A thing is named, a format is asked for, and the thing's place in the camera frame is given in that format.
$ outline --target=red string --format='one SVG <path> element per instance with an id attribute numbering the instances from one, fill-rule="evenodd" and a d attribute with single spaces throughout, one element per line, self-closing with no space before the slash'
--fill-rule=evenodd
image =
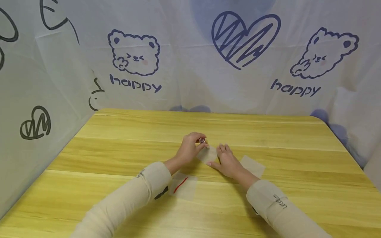
<path id="1" fill-rule="evenodd" d="M 179 184 L 175 189 L 174 189 L 174 191 L 173 191 L 173 193 L 175 193 L 176 192 L 176 190 L 186 181 L 188 179 L 188 177 L 186 177 L 185 179 L 184 179 L 184 181 L 182 181 L 181 182 L 181 184 Z"/>

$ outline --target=tape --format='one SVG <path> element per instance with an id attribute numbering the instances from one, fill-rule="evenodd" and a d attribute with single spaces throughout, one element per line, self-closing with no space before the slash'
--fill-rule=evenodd
<path id="1" fill-rule="evenodd" d="M 209 146 L 209 148 L 203 148 L 197 155 L 197 158 L 204 164 L 208 163 L 209 161 L 215 161 L 217 158 L 217 150 L 213 146 Z"/>
<path id="2" fill-rule="evenodd" d="M 196 193 L 197 177 L 177 172 L 169 187 L 169 195 L 193 201 Z"/>
<path id="3" fill-rule="evenodd" d="M 242 166 L 250 171 L 253 175 L 257 176 L 258 178 L 262 177 L 262 174 L 266 167 L 257 161 L 253 160 L 247 155 L 244 155 L 244 157 L 241 160 Z"/>

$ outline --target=white backdrop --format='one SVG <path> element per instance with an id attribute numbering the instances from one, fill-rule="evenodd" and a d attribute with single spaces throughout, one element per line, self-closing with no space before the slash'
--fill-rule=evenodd
<path id="1" fill-rule="evenodd" d="M 378 9 L 377 0 L 2 0 L 0 216 L 102 107 L 312 115 L 361 167 L 380 164 Z M 365 171 L 381 186 L 379 169 Z"/>

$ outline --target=person's right hand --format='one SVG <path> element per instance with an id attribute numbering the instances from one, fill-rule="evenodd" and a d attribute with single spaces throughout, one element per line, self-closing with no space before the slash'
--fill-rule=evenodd
<path id="1" fill-rule="evenodd" d="M 237 179 L 237 175 L 245 171 L 239 160 L 233 155 L 229 146 L 220 144 L 217 148 L 217 156 L 221 164 L 214 161 L 208 162 L 207 165 L 220 171 L 223 175 Z"/>
<path id="2" fill-rule="evenodd" d="M 242 166 L 227 144 L 225 146 L 220 144 L 216 149 L 220 163 L 212 161 L 208 162 L 207 165 L 236 180 L 245 191 L 259 180 L 258 177 Z"/>

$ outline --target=beige sleeve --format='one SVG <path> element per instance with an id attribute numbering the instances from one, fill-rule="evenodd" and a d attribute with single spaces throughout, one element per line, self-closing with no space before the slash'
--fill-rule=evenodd
<path id="1" fill-rule="evenodd" d="M 246 197 L 256 212 L 283 238 L 331 237 L 269 181 L 254 183 Z"/>
<path id="2" fill-rule="evenodd" d="M 160 197 L 170 180 L 171 174 L 162 162 L 147 166 L 136 178 L 94 205 L 71 238 L 111 238 L 134 210 Z"/>

